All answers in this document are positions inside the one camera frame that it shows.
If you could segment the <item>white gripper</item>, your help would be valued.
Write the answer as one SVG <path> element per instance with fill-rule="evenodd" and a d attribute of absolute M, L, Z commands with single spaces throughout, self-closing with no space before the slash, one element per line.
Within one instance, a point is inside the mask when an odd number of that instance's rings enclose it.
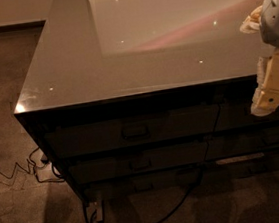
<path fill-rule="evenodd" d="M 262 6 L 258 6 L 249 13 L 240 26 L 240 32 L 259 32 L 262 9 Z M 269 58 L 261 57 L 258 60 L 256 79 L 257 88 L 252 98 L 251 113 L 264 117 L 279 107 L 279 48 Z"/>

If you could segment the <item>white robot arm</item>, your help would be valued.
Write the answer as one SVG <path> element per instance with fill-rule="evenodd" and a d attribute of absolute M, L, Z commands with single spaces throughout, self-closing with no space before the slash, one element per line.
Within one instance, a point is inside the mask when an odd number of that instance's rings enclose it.
<path fill-rule="evenodd" d="M 264 117 L 279 107 L 279 0 L 264 0 L 240 26 L 245 34 L 260 33 L 262 41 L 275 47 L 269 57 L 257 64 L 257 88 L 251 104 L 254 116 Z"/>

